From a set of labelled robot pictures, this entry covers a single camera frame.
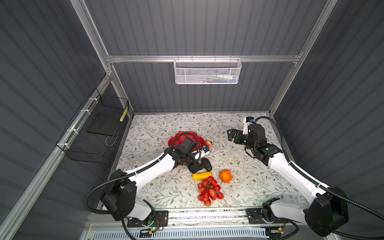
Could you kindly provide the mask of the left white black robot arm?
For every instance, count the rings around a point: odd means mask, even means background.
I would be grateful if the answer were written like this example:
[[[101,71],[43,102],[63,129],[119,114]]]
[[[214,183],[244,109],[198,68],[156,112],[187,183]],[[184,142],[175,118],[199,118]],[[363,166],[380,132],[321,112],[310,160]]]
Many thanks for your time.
[[[172,143],[163,154],[141,167],[126,172],[114,171],[111,176],[114,182],[106,184],[100,200],[115,221],[134,218],[148,226],[156,210],[148,201],[137,197],[138,190],[178,166],[186,166],[191,173],[197,173],[204,168],[200,159],[210,153],[210,148],[210,143],[200,145],[192,136],[186,137],[181,144]]]

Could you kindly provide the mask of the red fake grape bunch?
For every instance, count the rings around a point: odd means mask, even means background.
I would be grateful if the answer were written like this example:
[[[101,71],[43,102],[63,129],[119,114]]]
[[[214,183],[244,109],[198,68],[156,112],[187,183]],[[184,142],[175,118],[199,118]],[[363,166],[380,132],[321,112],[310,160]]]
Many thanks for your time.
[[[216,200],[224,199],[224,194],[221,192],[221,186],[212,176],[202,180],[198,185],[198,190],[198,200],[204,203],[206,207],[211,207],[212,203]]]

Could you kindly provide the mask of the dark fake avocado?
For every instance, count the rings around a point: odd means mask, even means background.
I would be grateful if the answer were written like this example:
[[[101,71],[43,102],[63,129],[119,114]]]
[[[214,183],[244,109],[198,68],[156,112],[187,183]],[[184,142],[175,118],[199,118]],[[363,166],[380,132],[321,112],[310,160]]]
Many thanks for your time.
[[[202,164],[203,168],[204,168],[207,172],[211,172],[211,171],[212,171],[212,165],[211,165],[211,162],[210,162],[207,158],[201,158],[201,164]]]

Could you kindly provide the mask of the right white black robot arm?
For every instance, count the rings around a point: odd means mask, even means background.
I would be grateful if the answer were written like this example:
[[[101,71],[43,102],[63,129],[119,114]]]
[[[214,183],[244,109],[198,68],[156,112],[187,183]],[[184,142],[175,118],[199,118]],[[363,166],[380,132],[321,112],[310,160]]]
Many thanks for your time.
[[[306,224],[321,237],[326,237],[349,221],[347,203],[341,198],[345,193],[340,188],[332,190],[338,197],[320,188],[321,183],[297,166],[289,162],[282,149],[268,143],[265,129],[256,123],[245,123],[243,130],[230,129],[228,139],[245,147],[246,153],[279,173],[294,186],[306,199],[305,204],[286,202],[272,198],[262,205],[262,219],[273,223],[286,219]]]

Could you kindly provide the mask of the yellow fake squash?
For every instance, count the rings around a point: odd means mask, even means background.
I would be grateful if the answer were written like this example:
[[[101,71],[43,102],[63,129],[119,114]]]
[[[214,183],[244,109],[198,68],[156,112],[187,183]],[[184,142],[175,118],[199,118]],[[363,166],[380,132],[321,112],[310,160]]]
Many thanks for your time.
[[[195,173],[192,175],[193,179],[196,182],[203,181],[203,180],[208,179],[209,177],[212,177],[212,176],[213,175],[211,172]]]

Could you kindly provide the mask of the orange fake bell pepper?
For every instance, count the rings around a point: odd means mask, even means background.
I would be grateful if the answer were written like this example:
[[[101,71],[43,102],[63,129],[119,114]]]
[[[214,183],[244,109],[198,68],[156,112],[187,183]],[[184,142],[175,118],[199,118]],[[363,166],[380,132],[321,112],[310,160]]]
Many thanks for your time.
[[[229,183],[233,179],[232,173],[229,170],[221,171],[219,177],[223,183]]]

